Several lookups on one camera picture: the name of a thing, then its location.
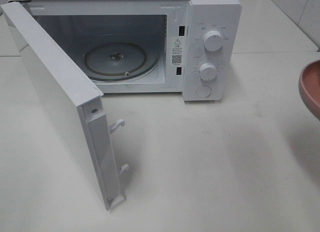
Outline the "white timer knob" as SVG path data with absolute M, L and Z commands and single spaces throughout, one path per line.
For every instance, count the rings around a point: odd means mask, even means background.
M 199 76 L 203 81 L 211 81 L 218 74 L 217 67 L 213 63 L 204 63 L 199 67 Z

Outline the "white microwave door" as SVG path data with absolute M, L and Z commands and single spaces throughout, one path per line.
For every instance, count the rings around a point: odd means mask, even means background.
M 85 174 L 98 199 L 109 210 L 125 200 L 111 134 L 125 125 L 108 125 L 102 92 L 19 2 L 1 9 L 42 107 Z

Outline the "pink round plate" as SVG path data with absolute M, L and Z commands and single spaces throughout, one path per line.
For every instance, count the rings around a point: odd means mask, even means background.
M 307 64 L 301 71 L 298 90 L 304 105 L 320 119 L 320 61 Z

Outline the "glass microwave turntable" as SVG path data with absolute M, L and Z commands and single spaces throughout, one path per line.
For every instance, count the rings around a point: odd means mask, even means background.
M 117 82 L 142 76 L 158 63 L 157 49 L 133 42 L 110 42 L 88 51 L 83 58 L 86 75 L 100 82 Z

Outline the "white warning label sticker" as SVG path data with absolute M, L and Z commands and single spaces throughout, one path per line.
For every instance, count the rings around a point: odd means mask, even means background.
M 185 37 L 174 36 L 169 42 L 170 61 L 173 66 L 182 66 L 185 52 Z

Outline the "white microwave oven body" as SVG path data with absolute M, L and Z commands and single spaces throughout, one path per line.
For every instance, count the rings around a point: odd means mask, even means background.
M 106 94 L 223 96 L 238 0 L 8 0 L 2 10 L 34 85 Z

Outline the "upper white power knob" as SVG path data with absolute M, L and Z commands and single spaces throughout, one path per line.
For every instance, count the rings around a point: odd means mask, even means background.
M 224 35 L 217 29 L 210 29 L 203 35 L 203 45 L 209 52 L 219 50 L 224 43 Z

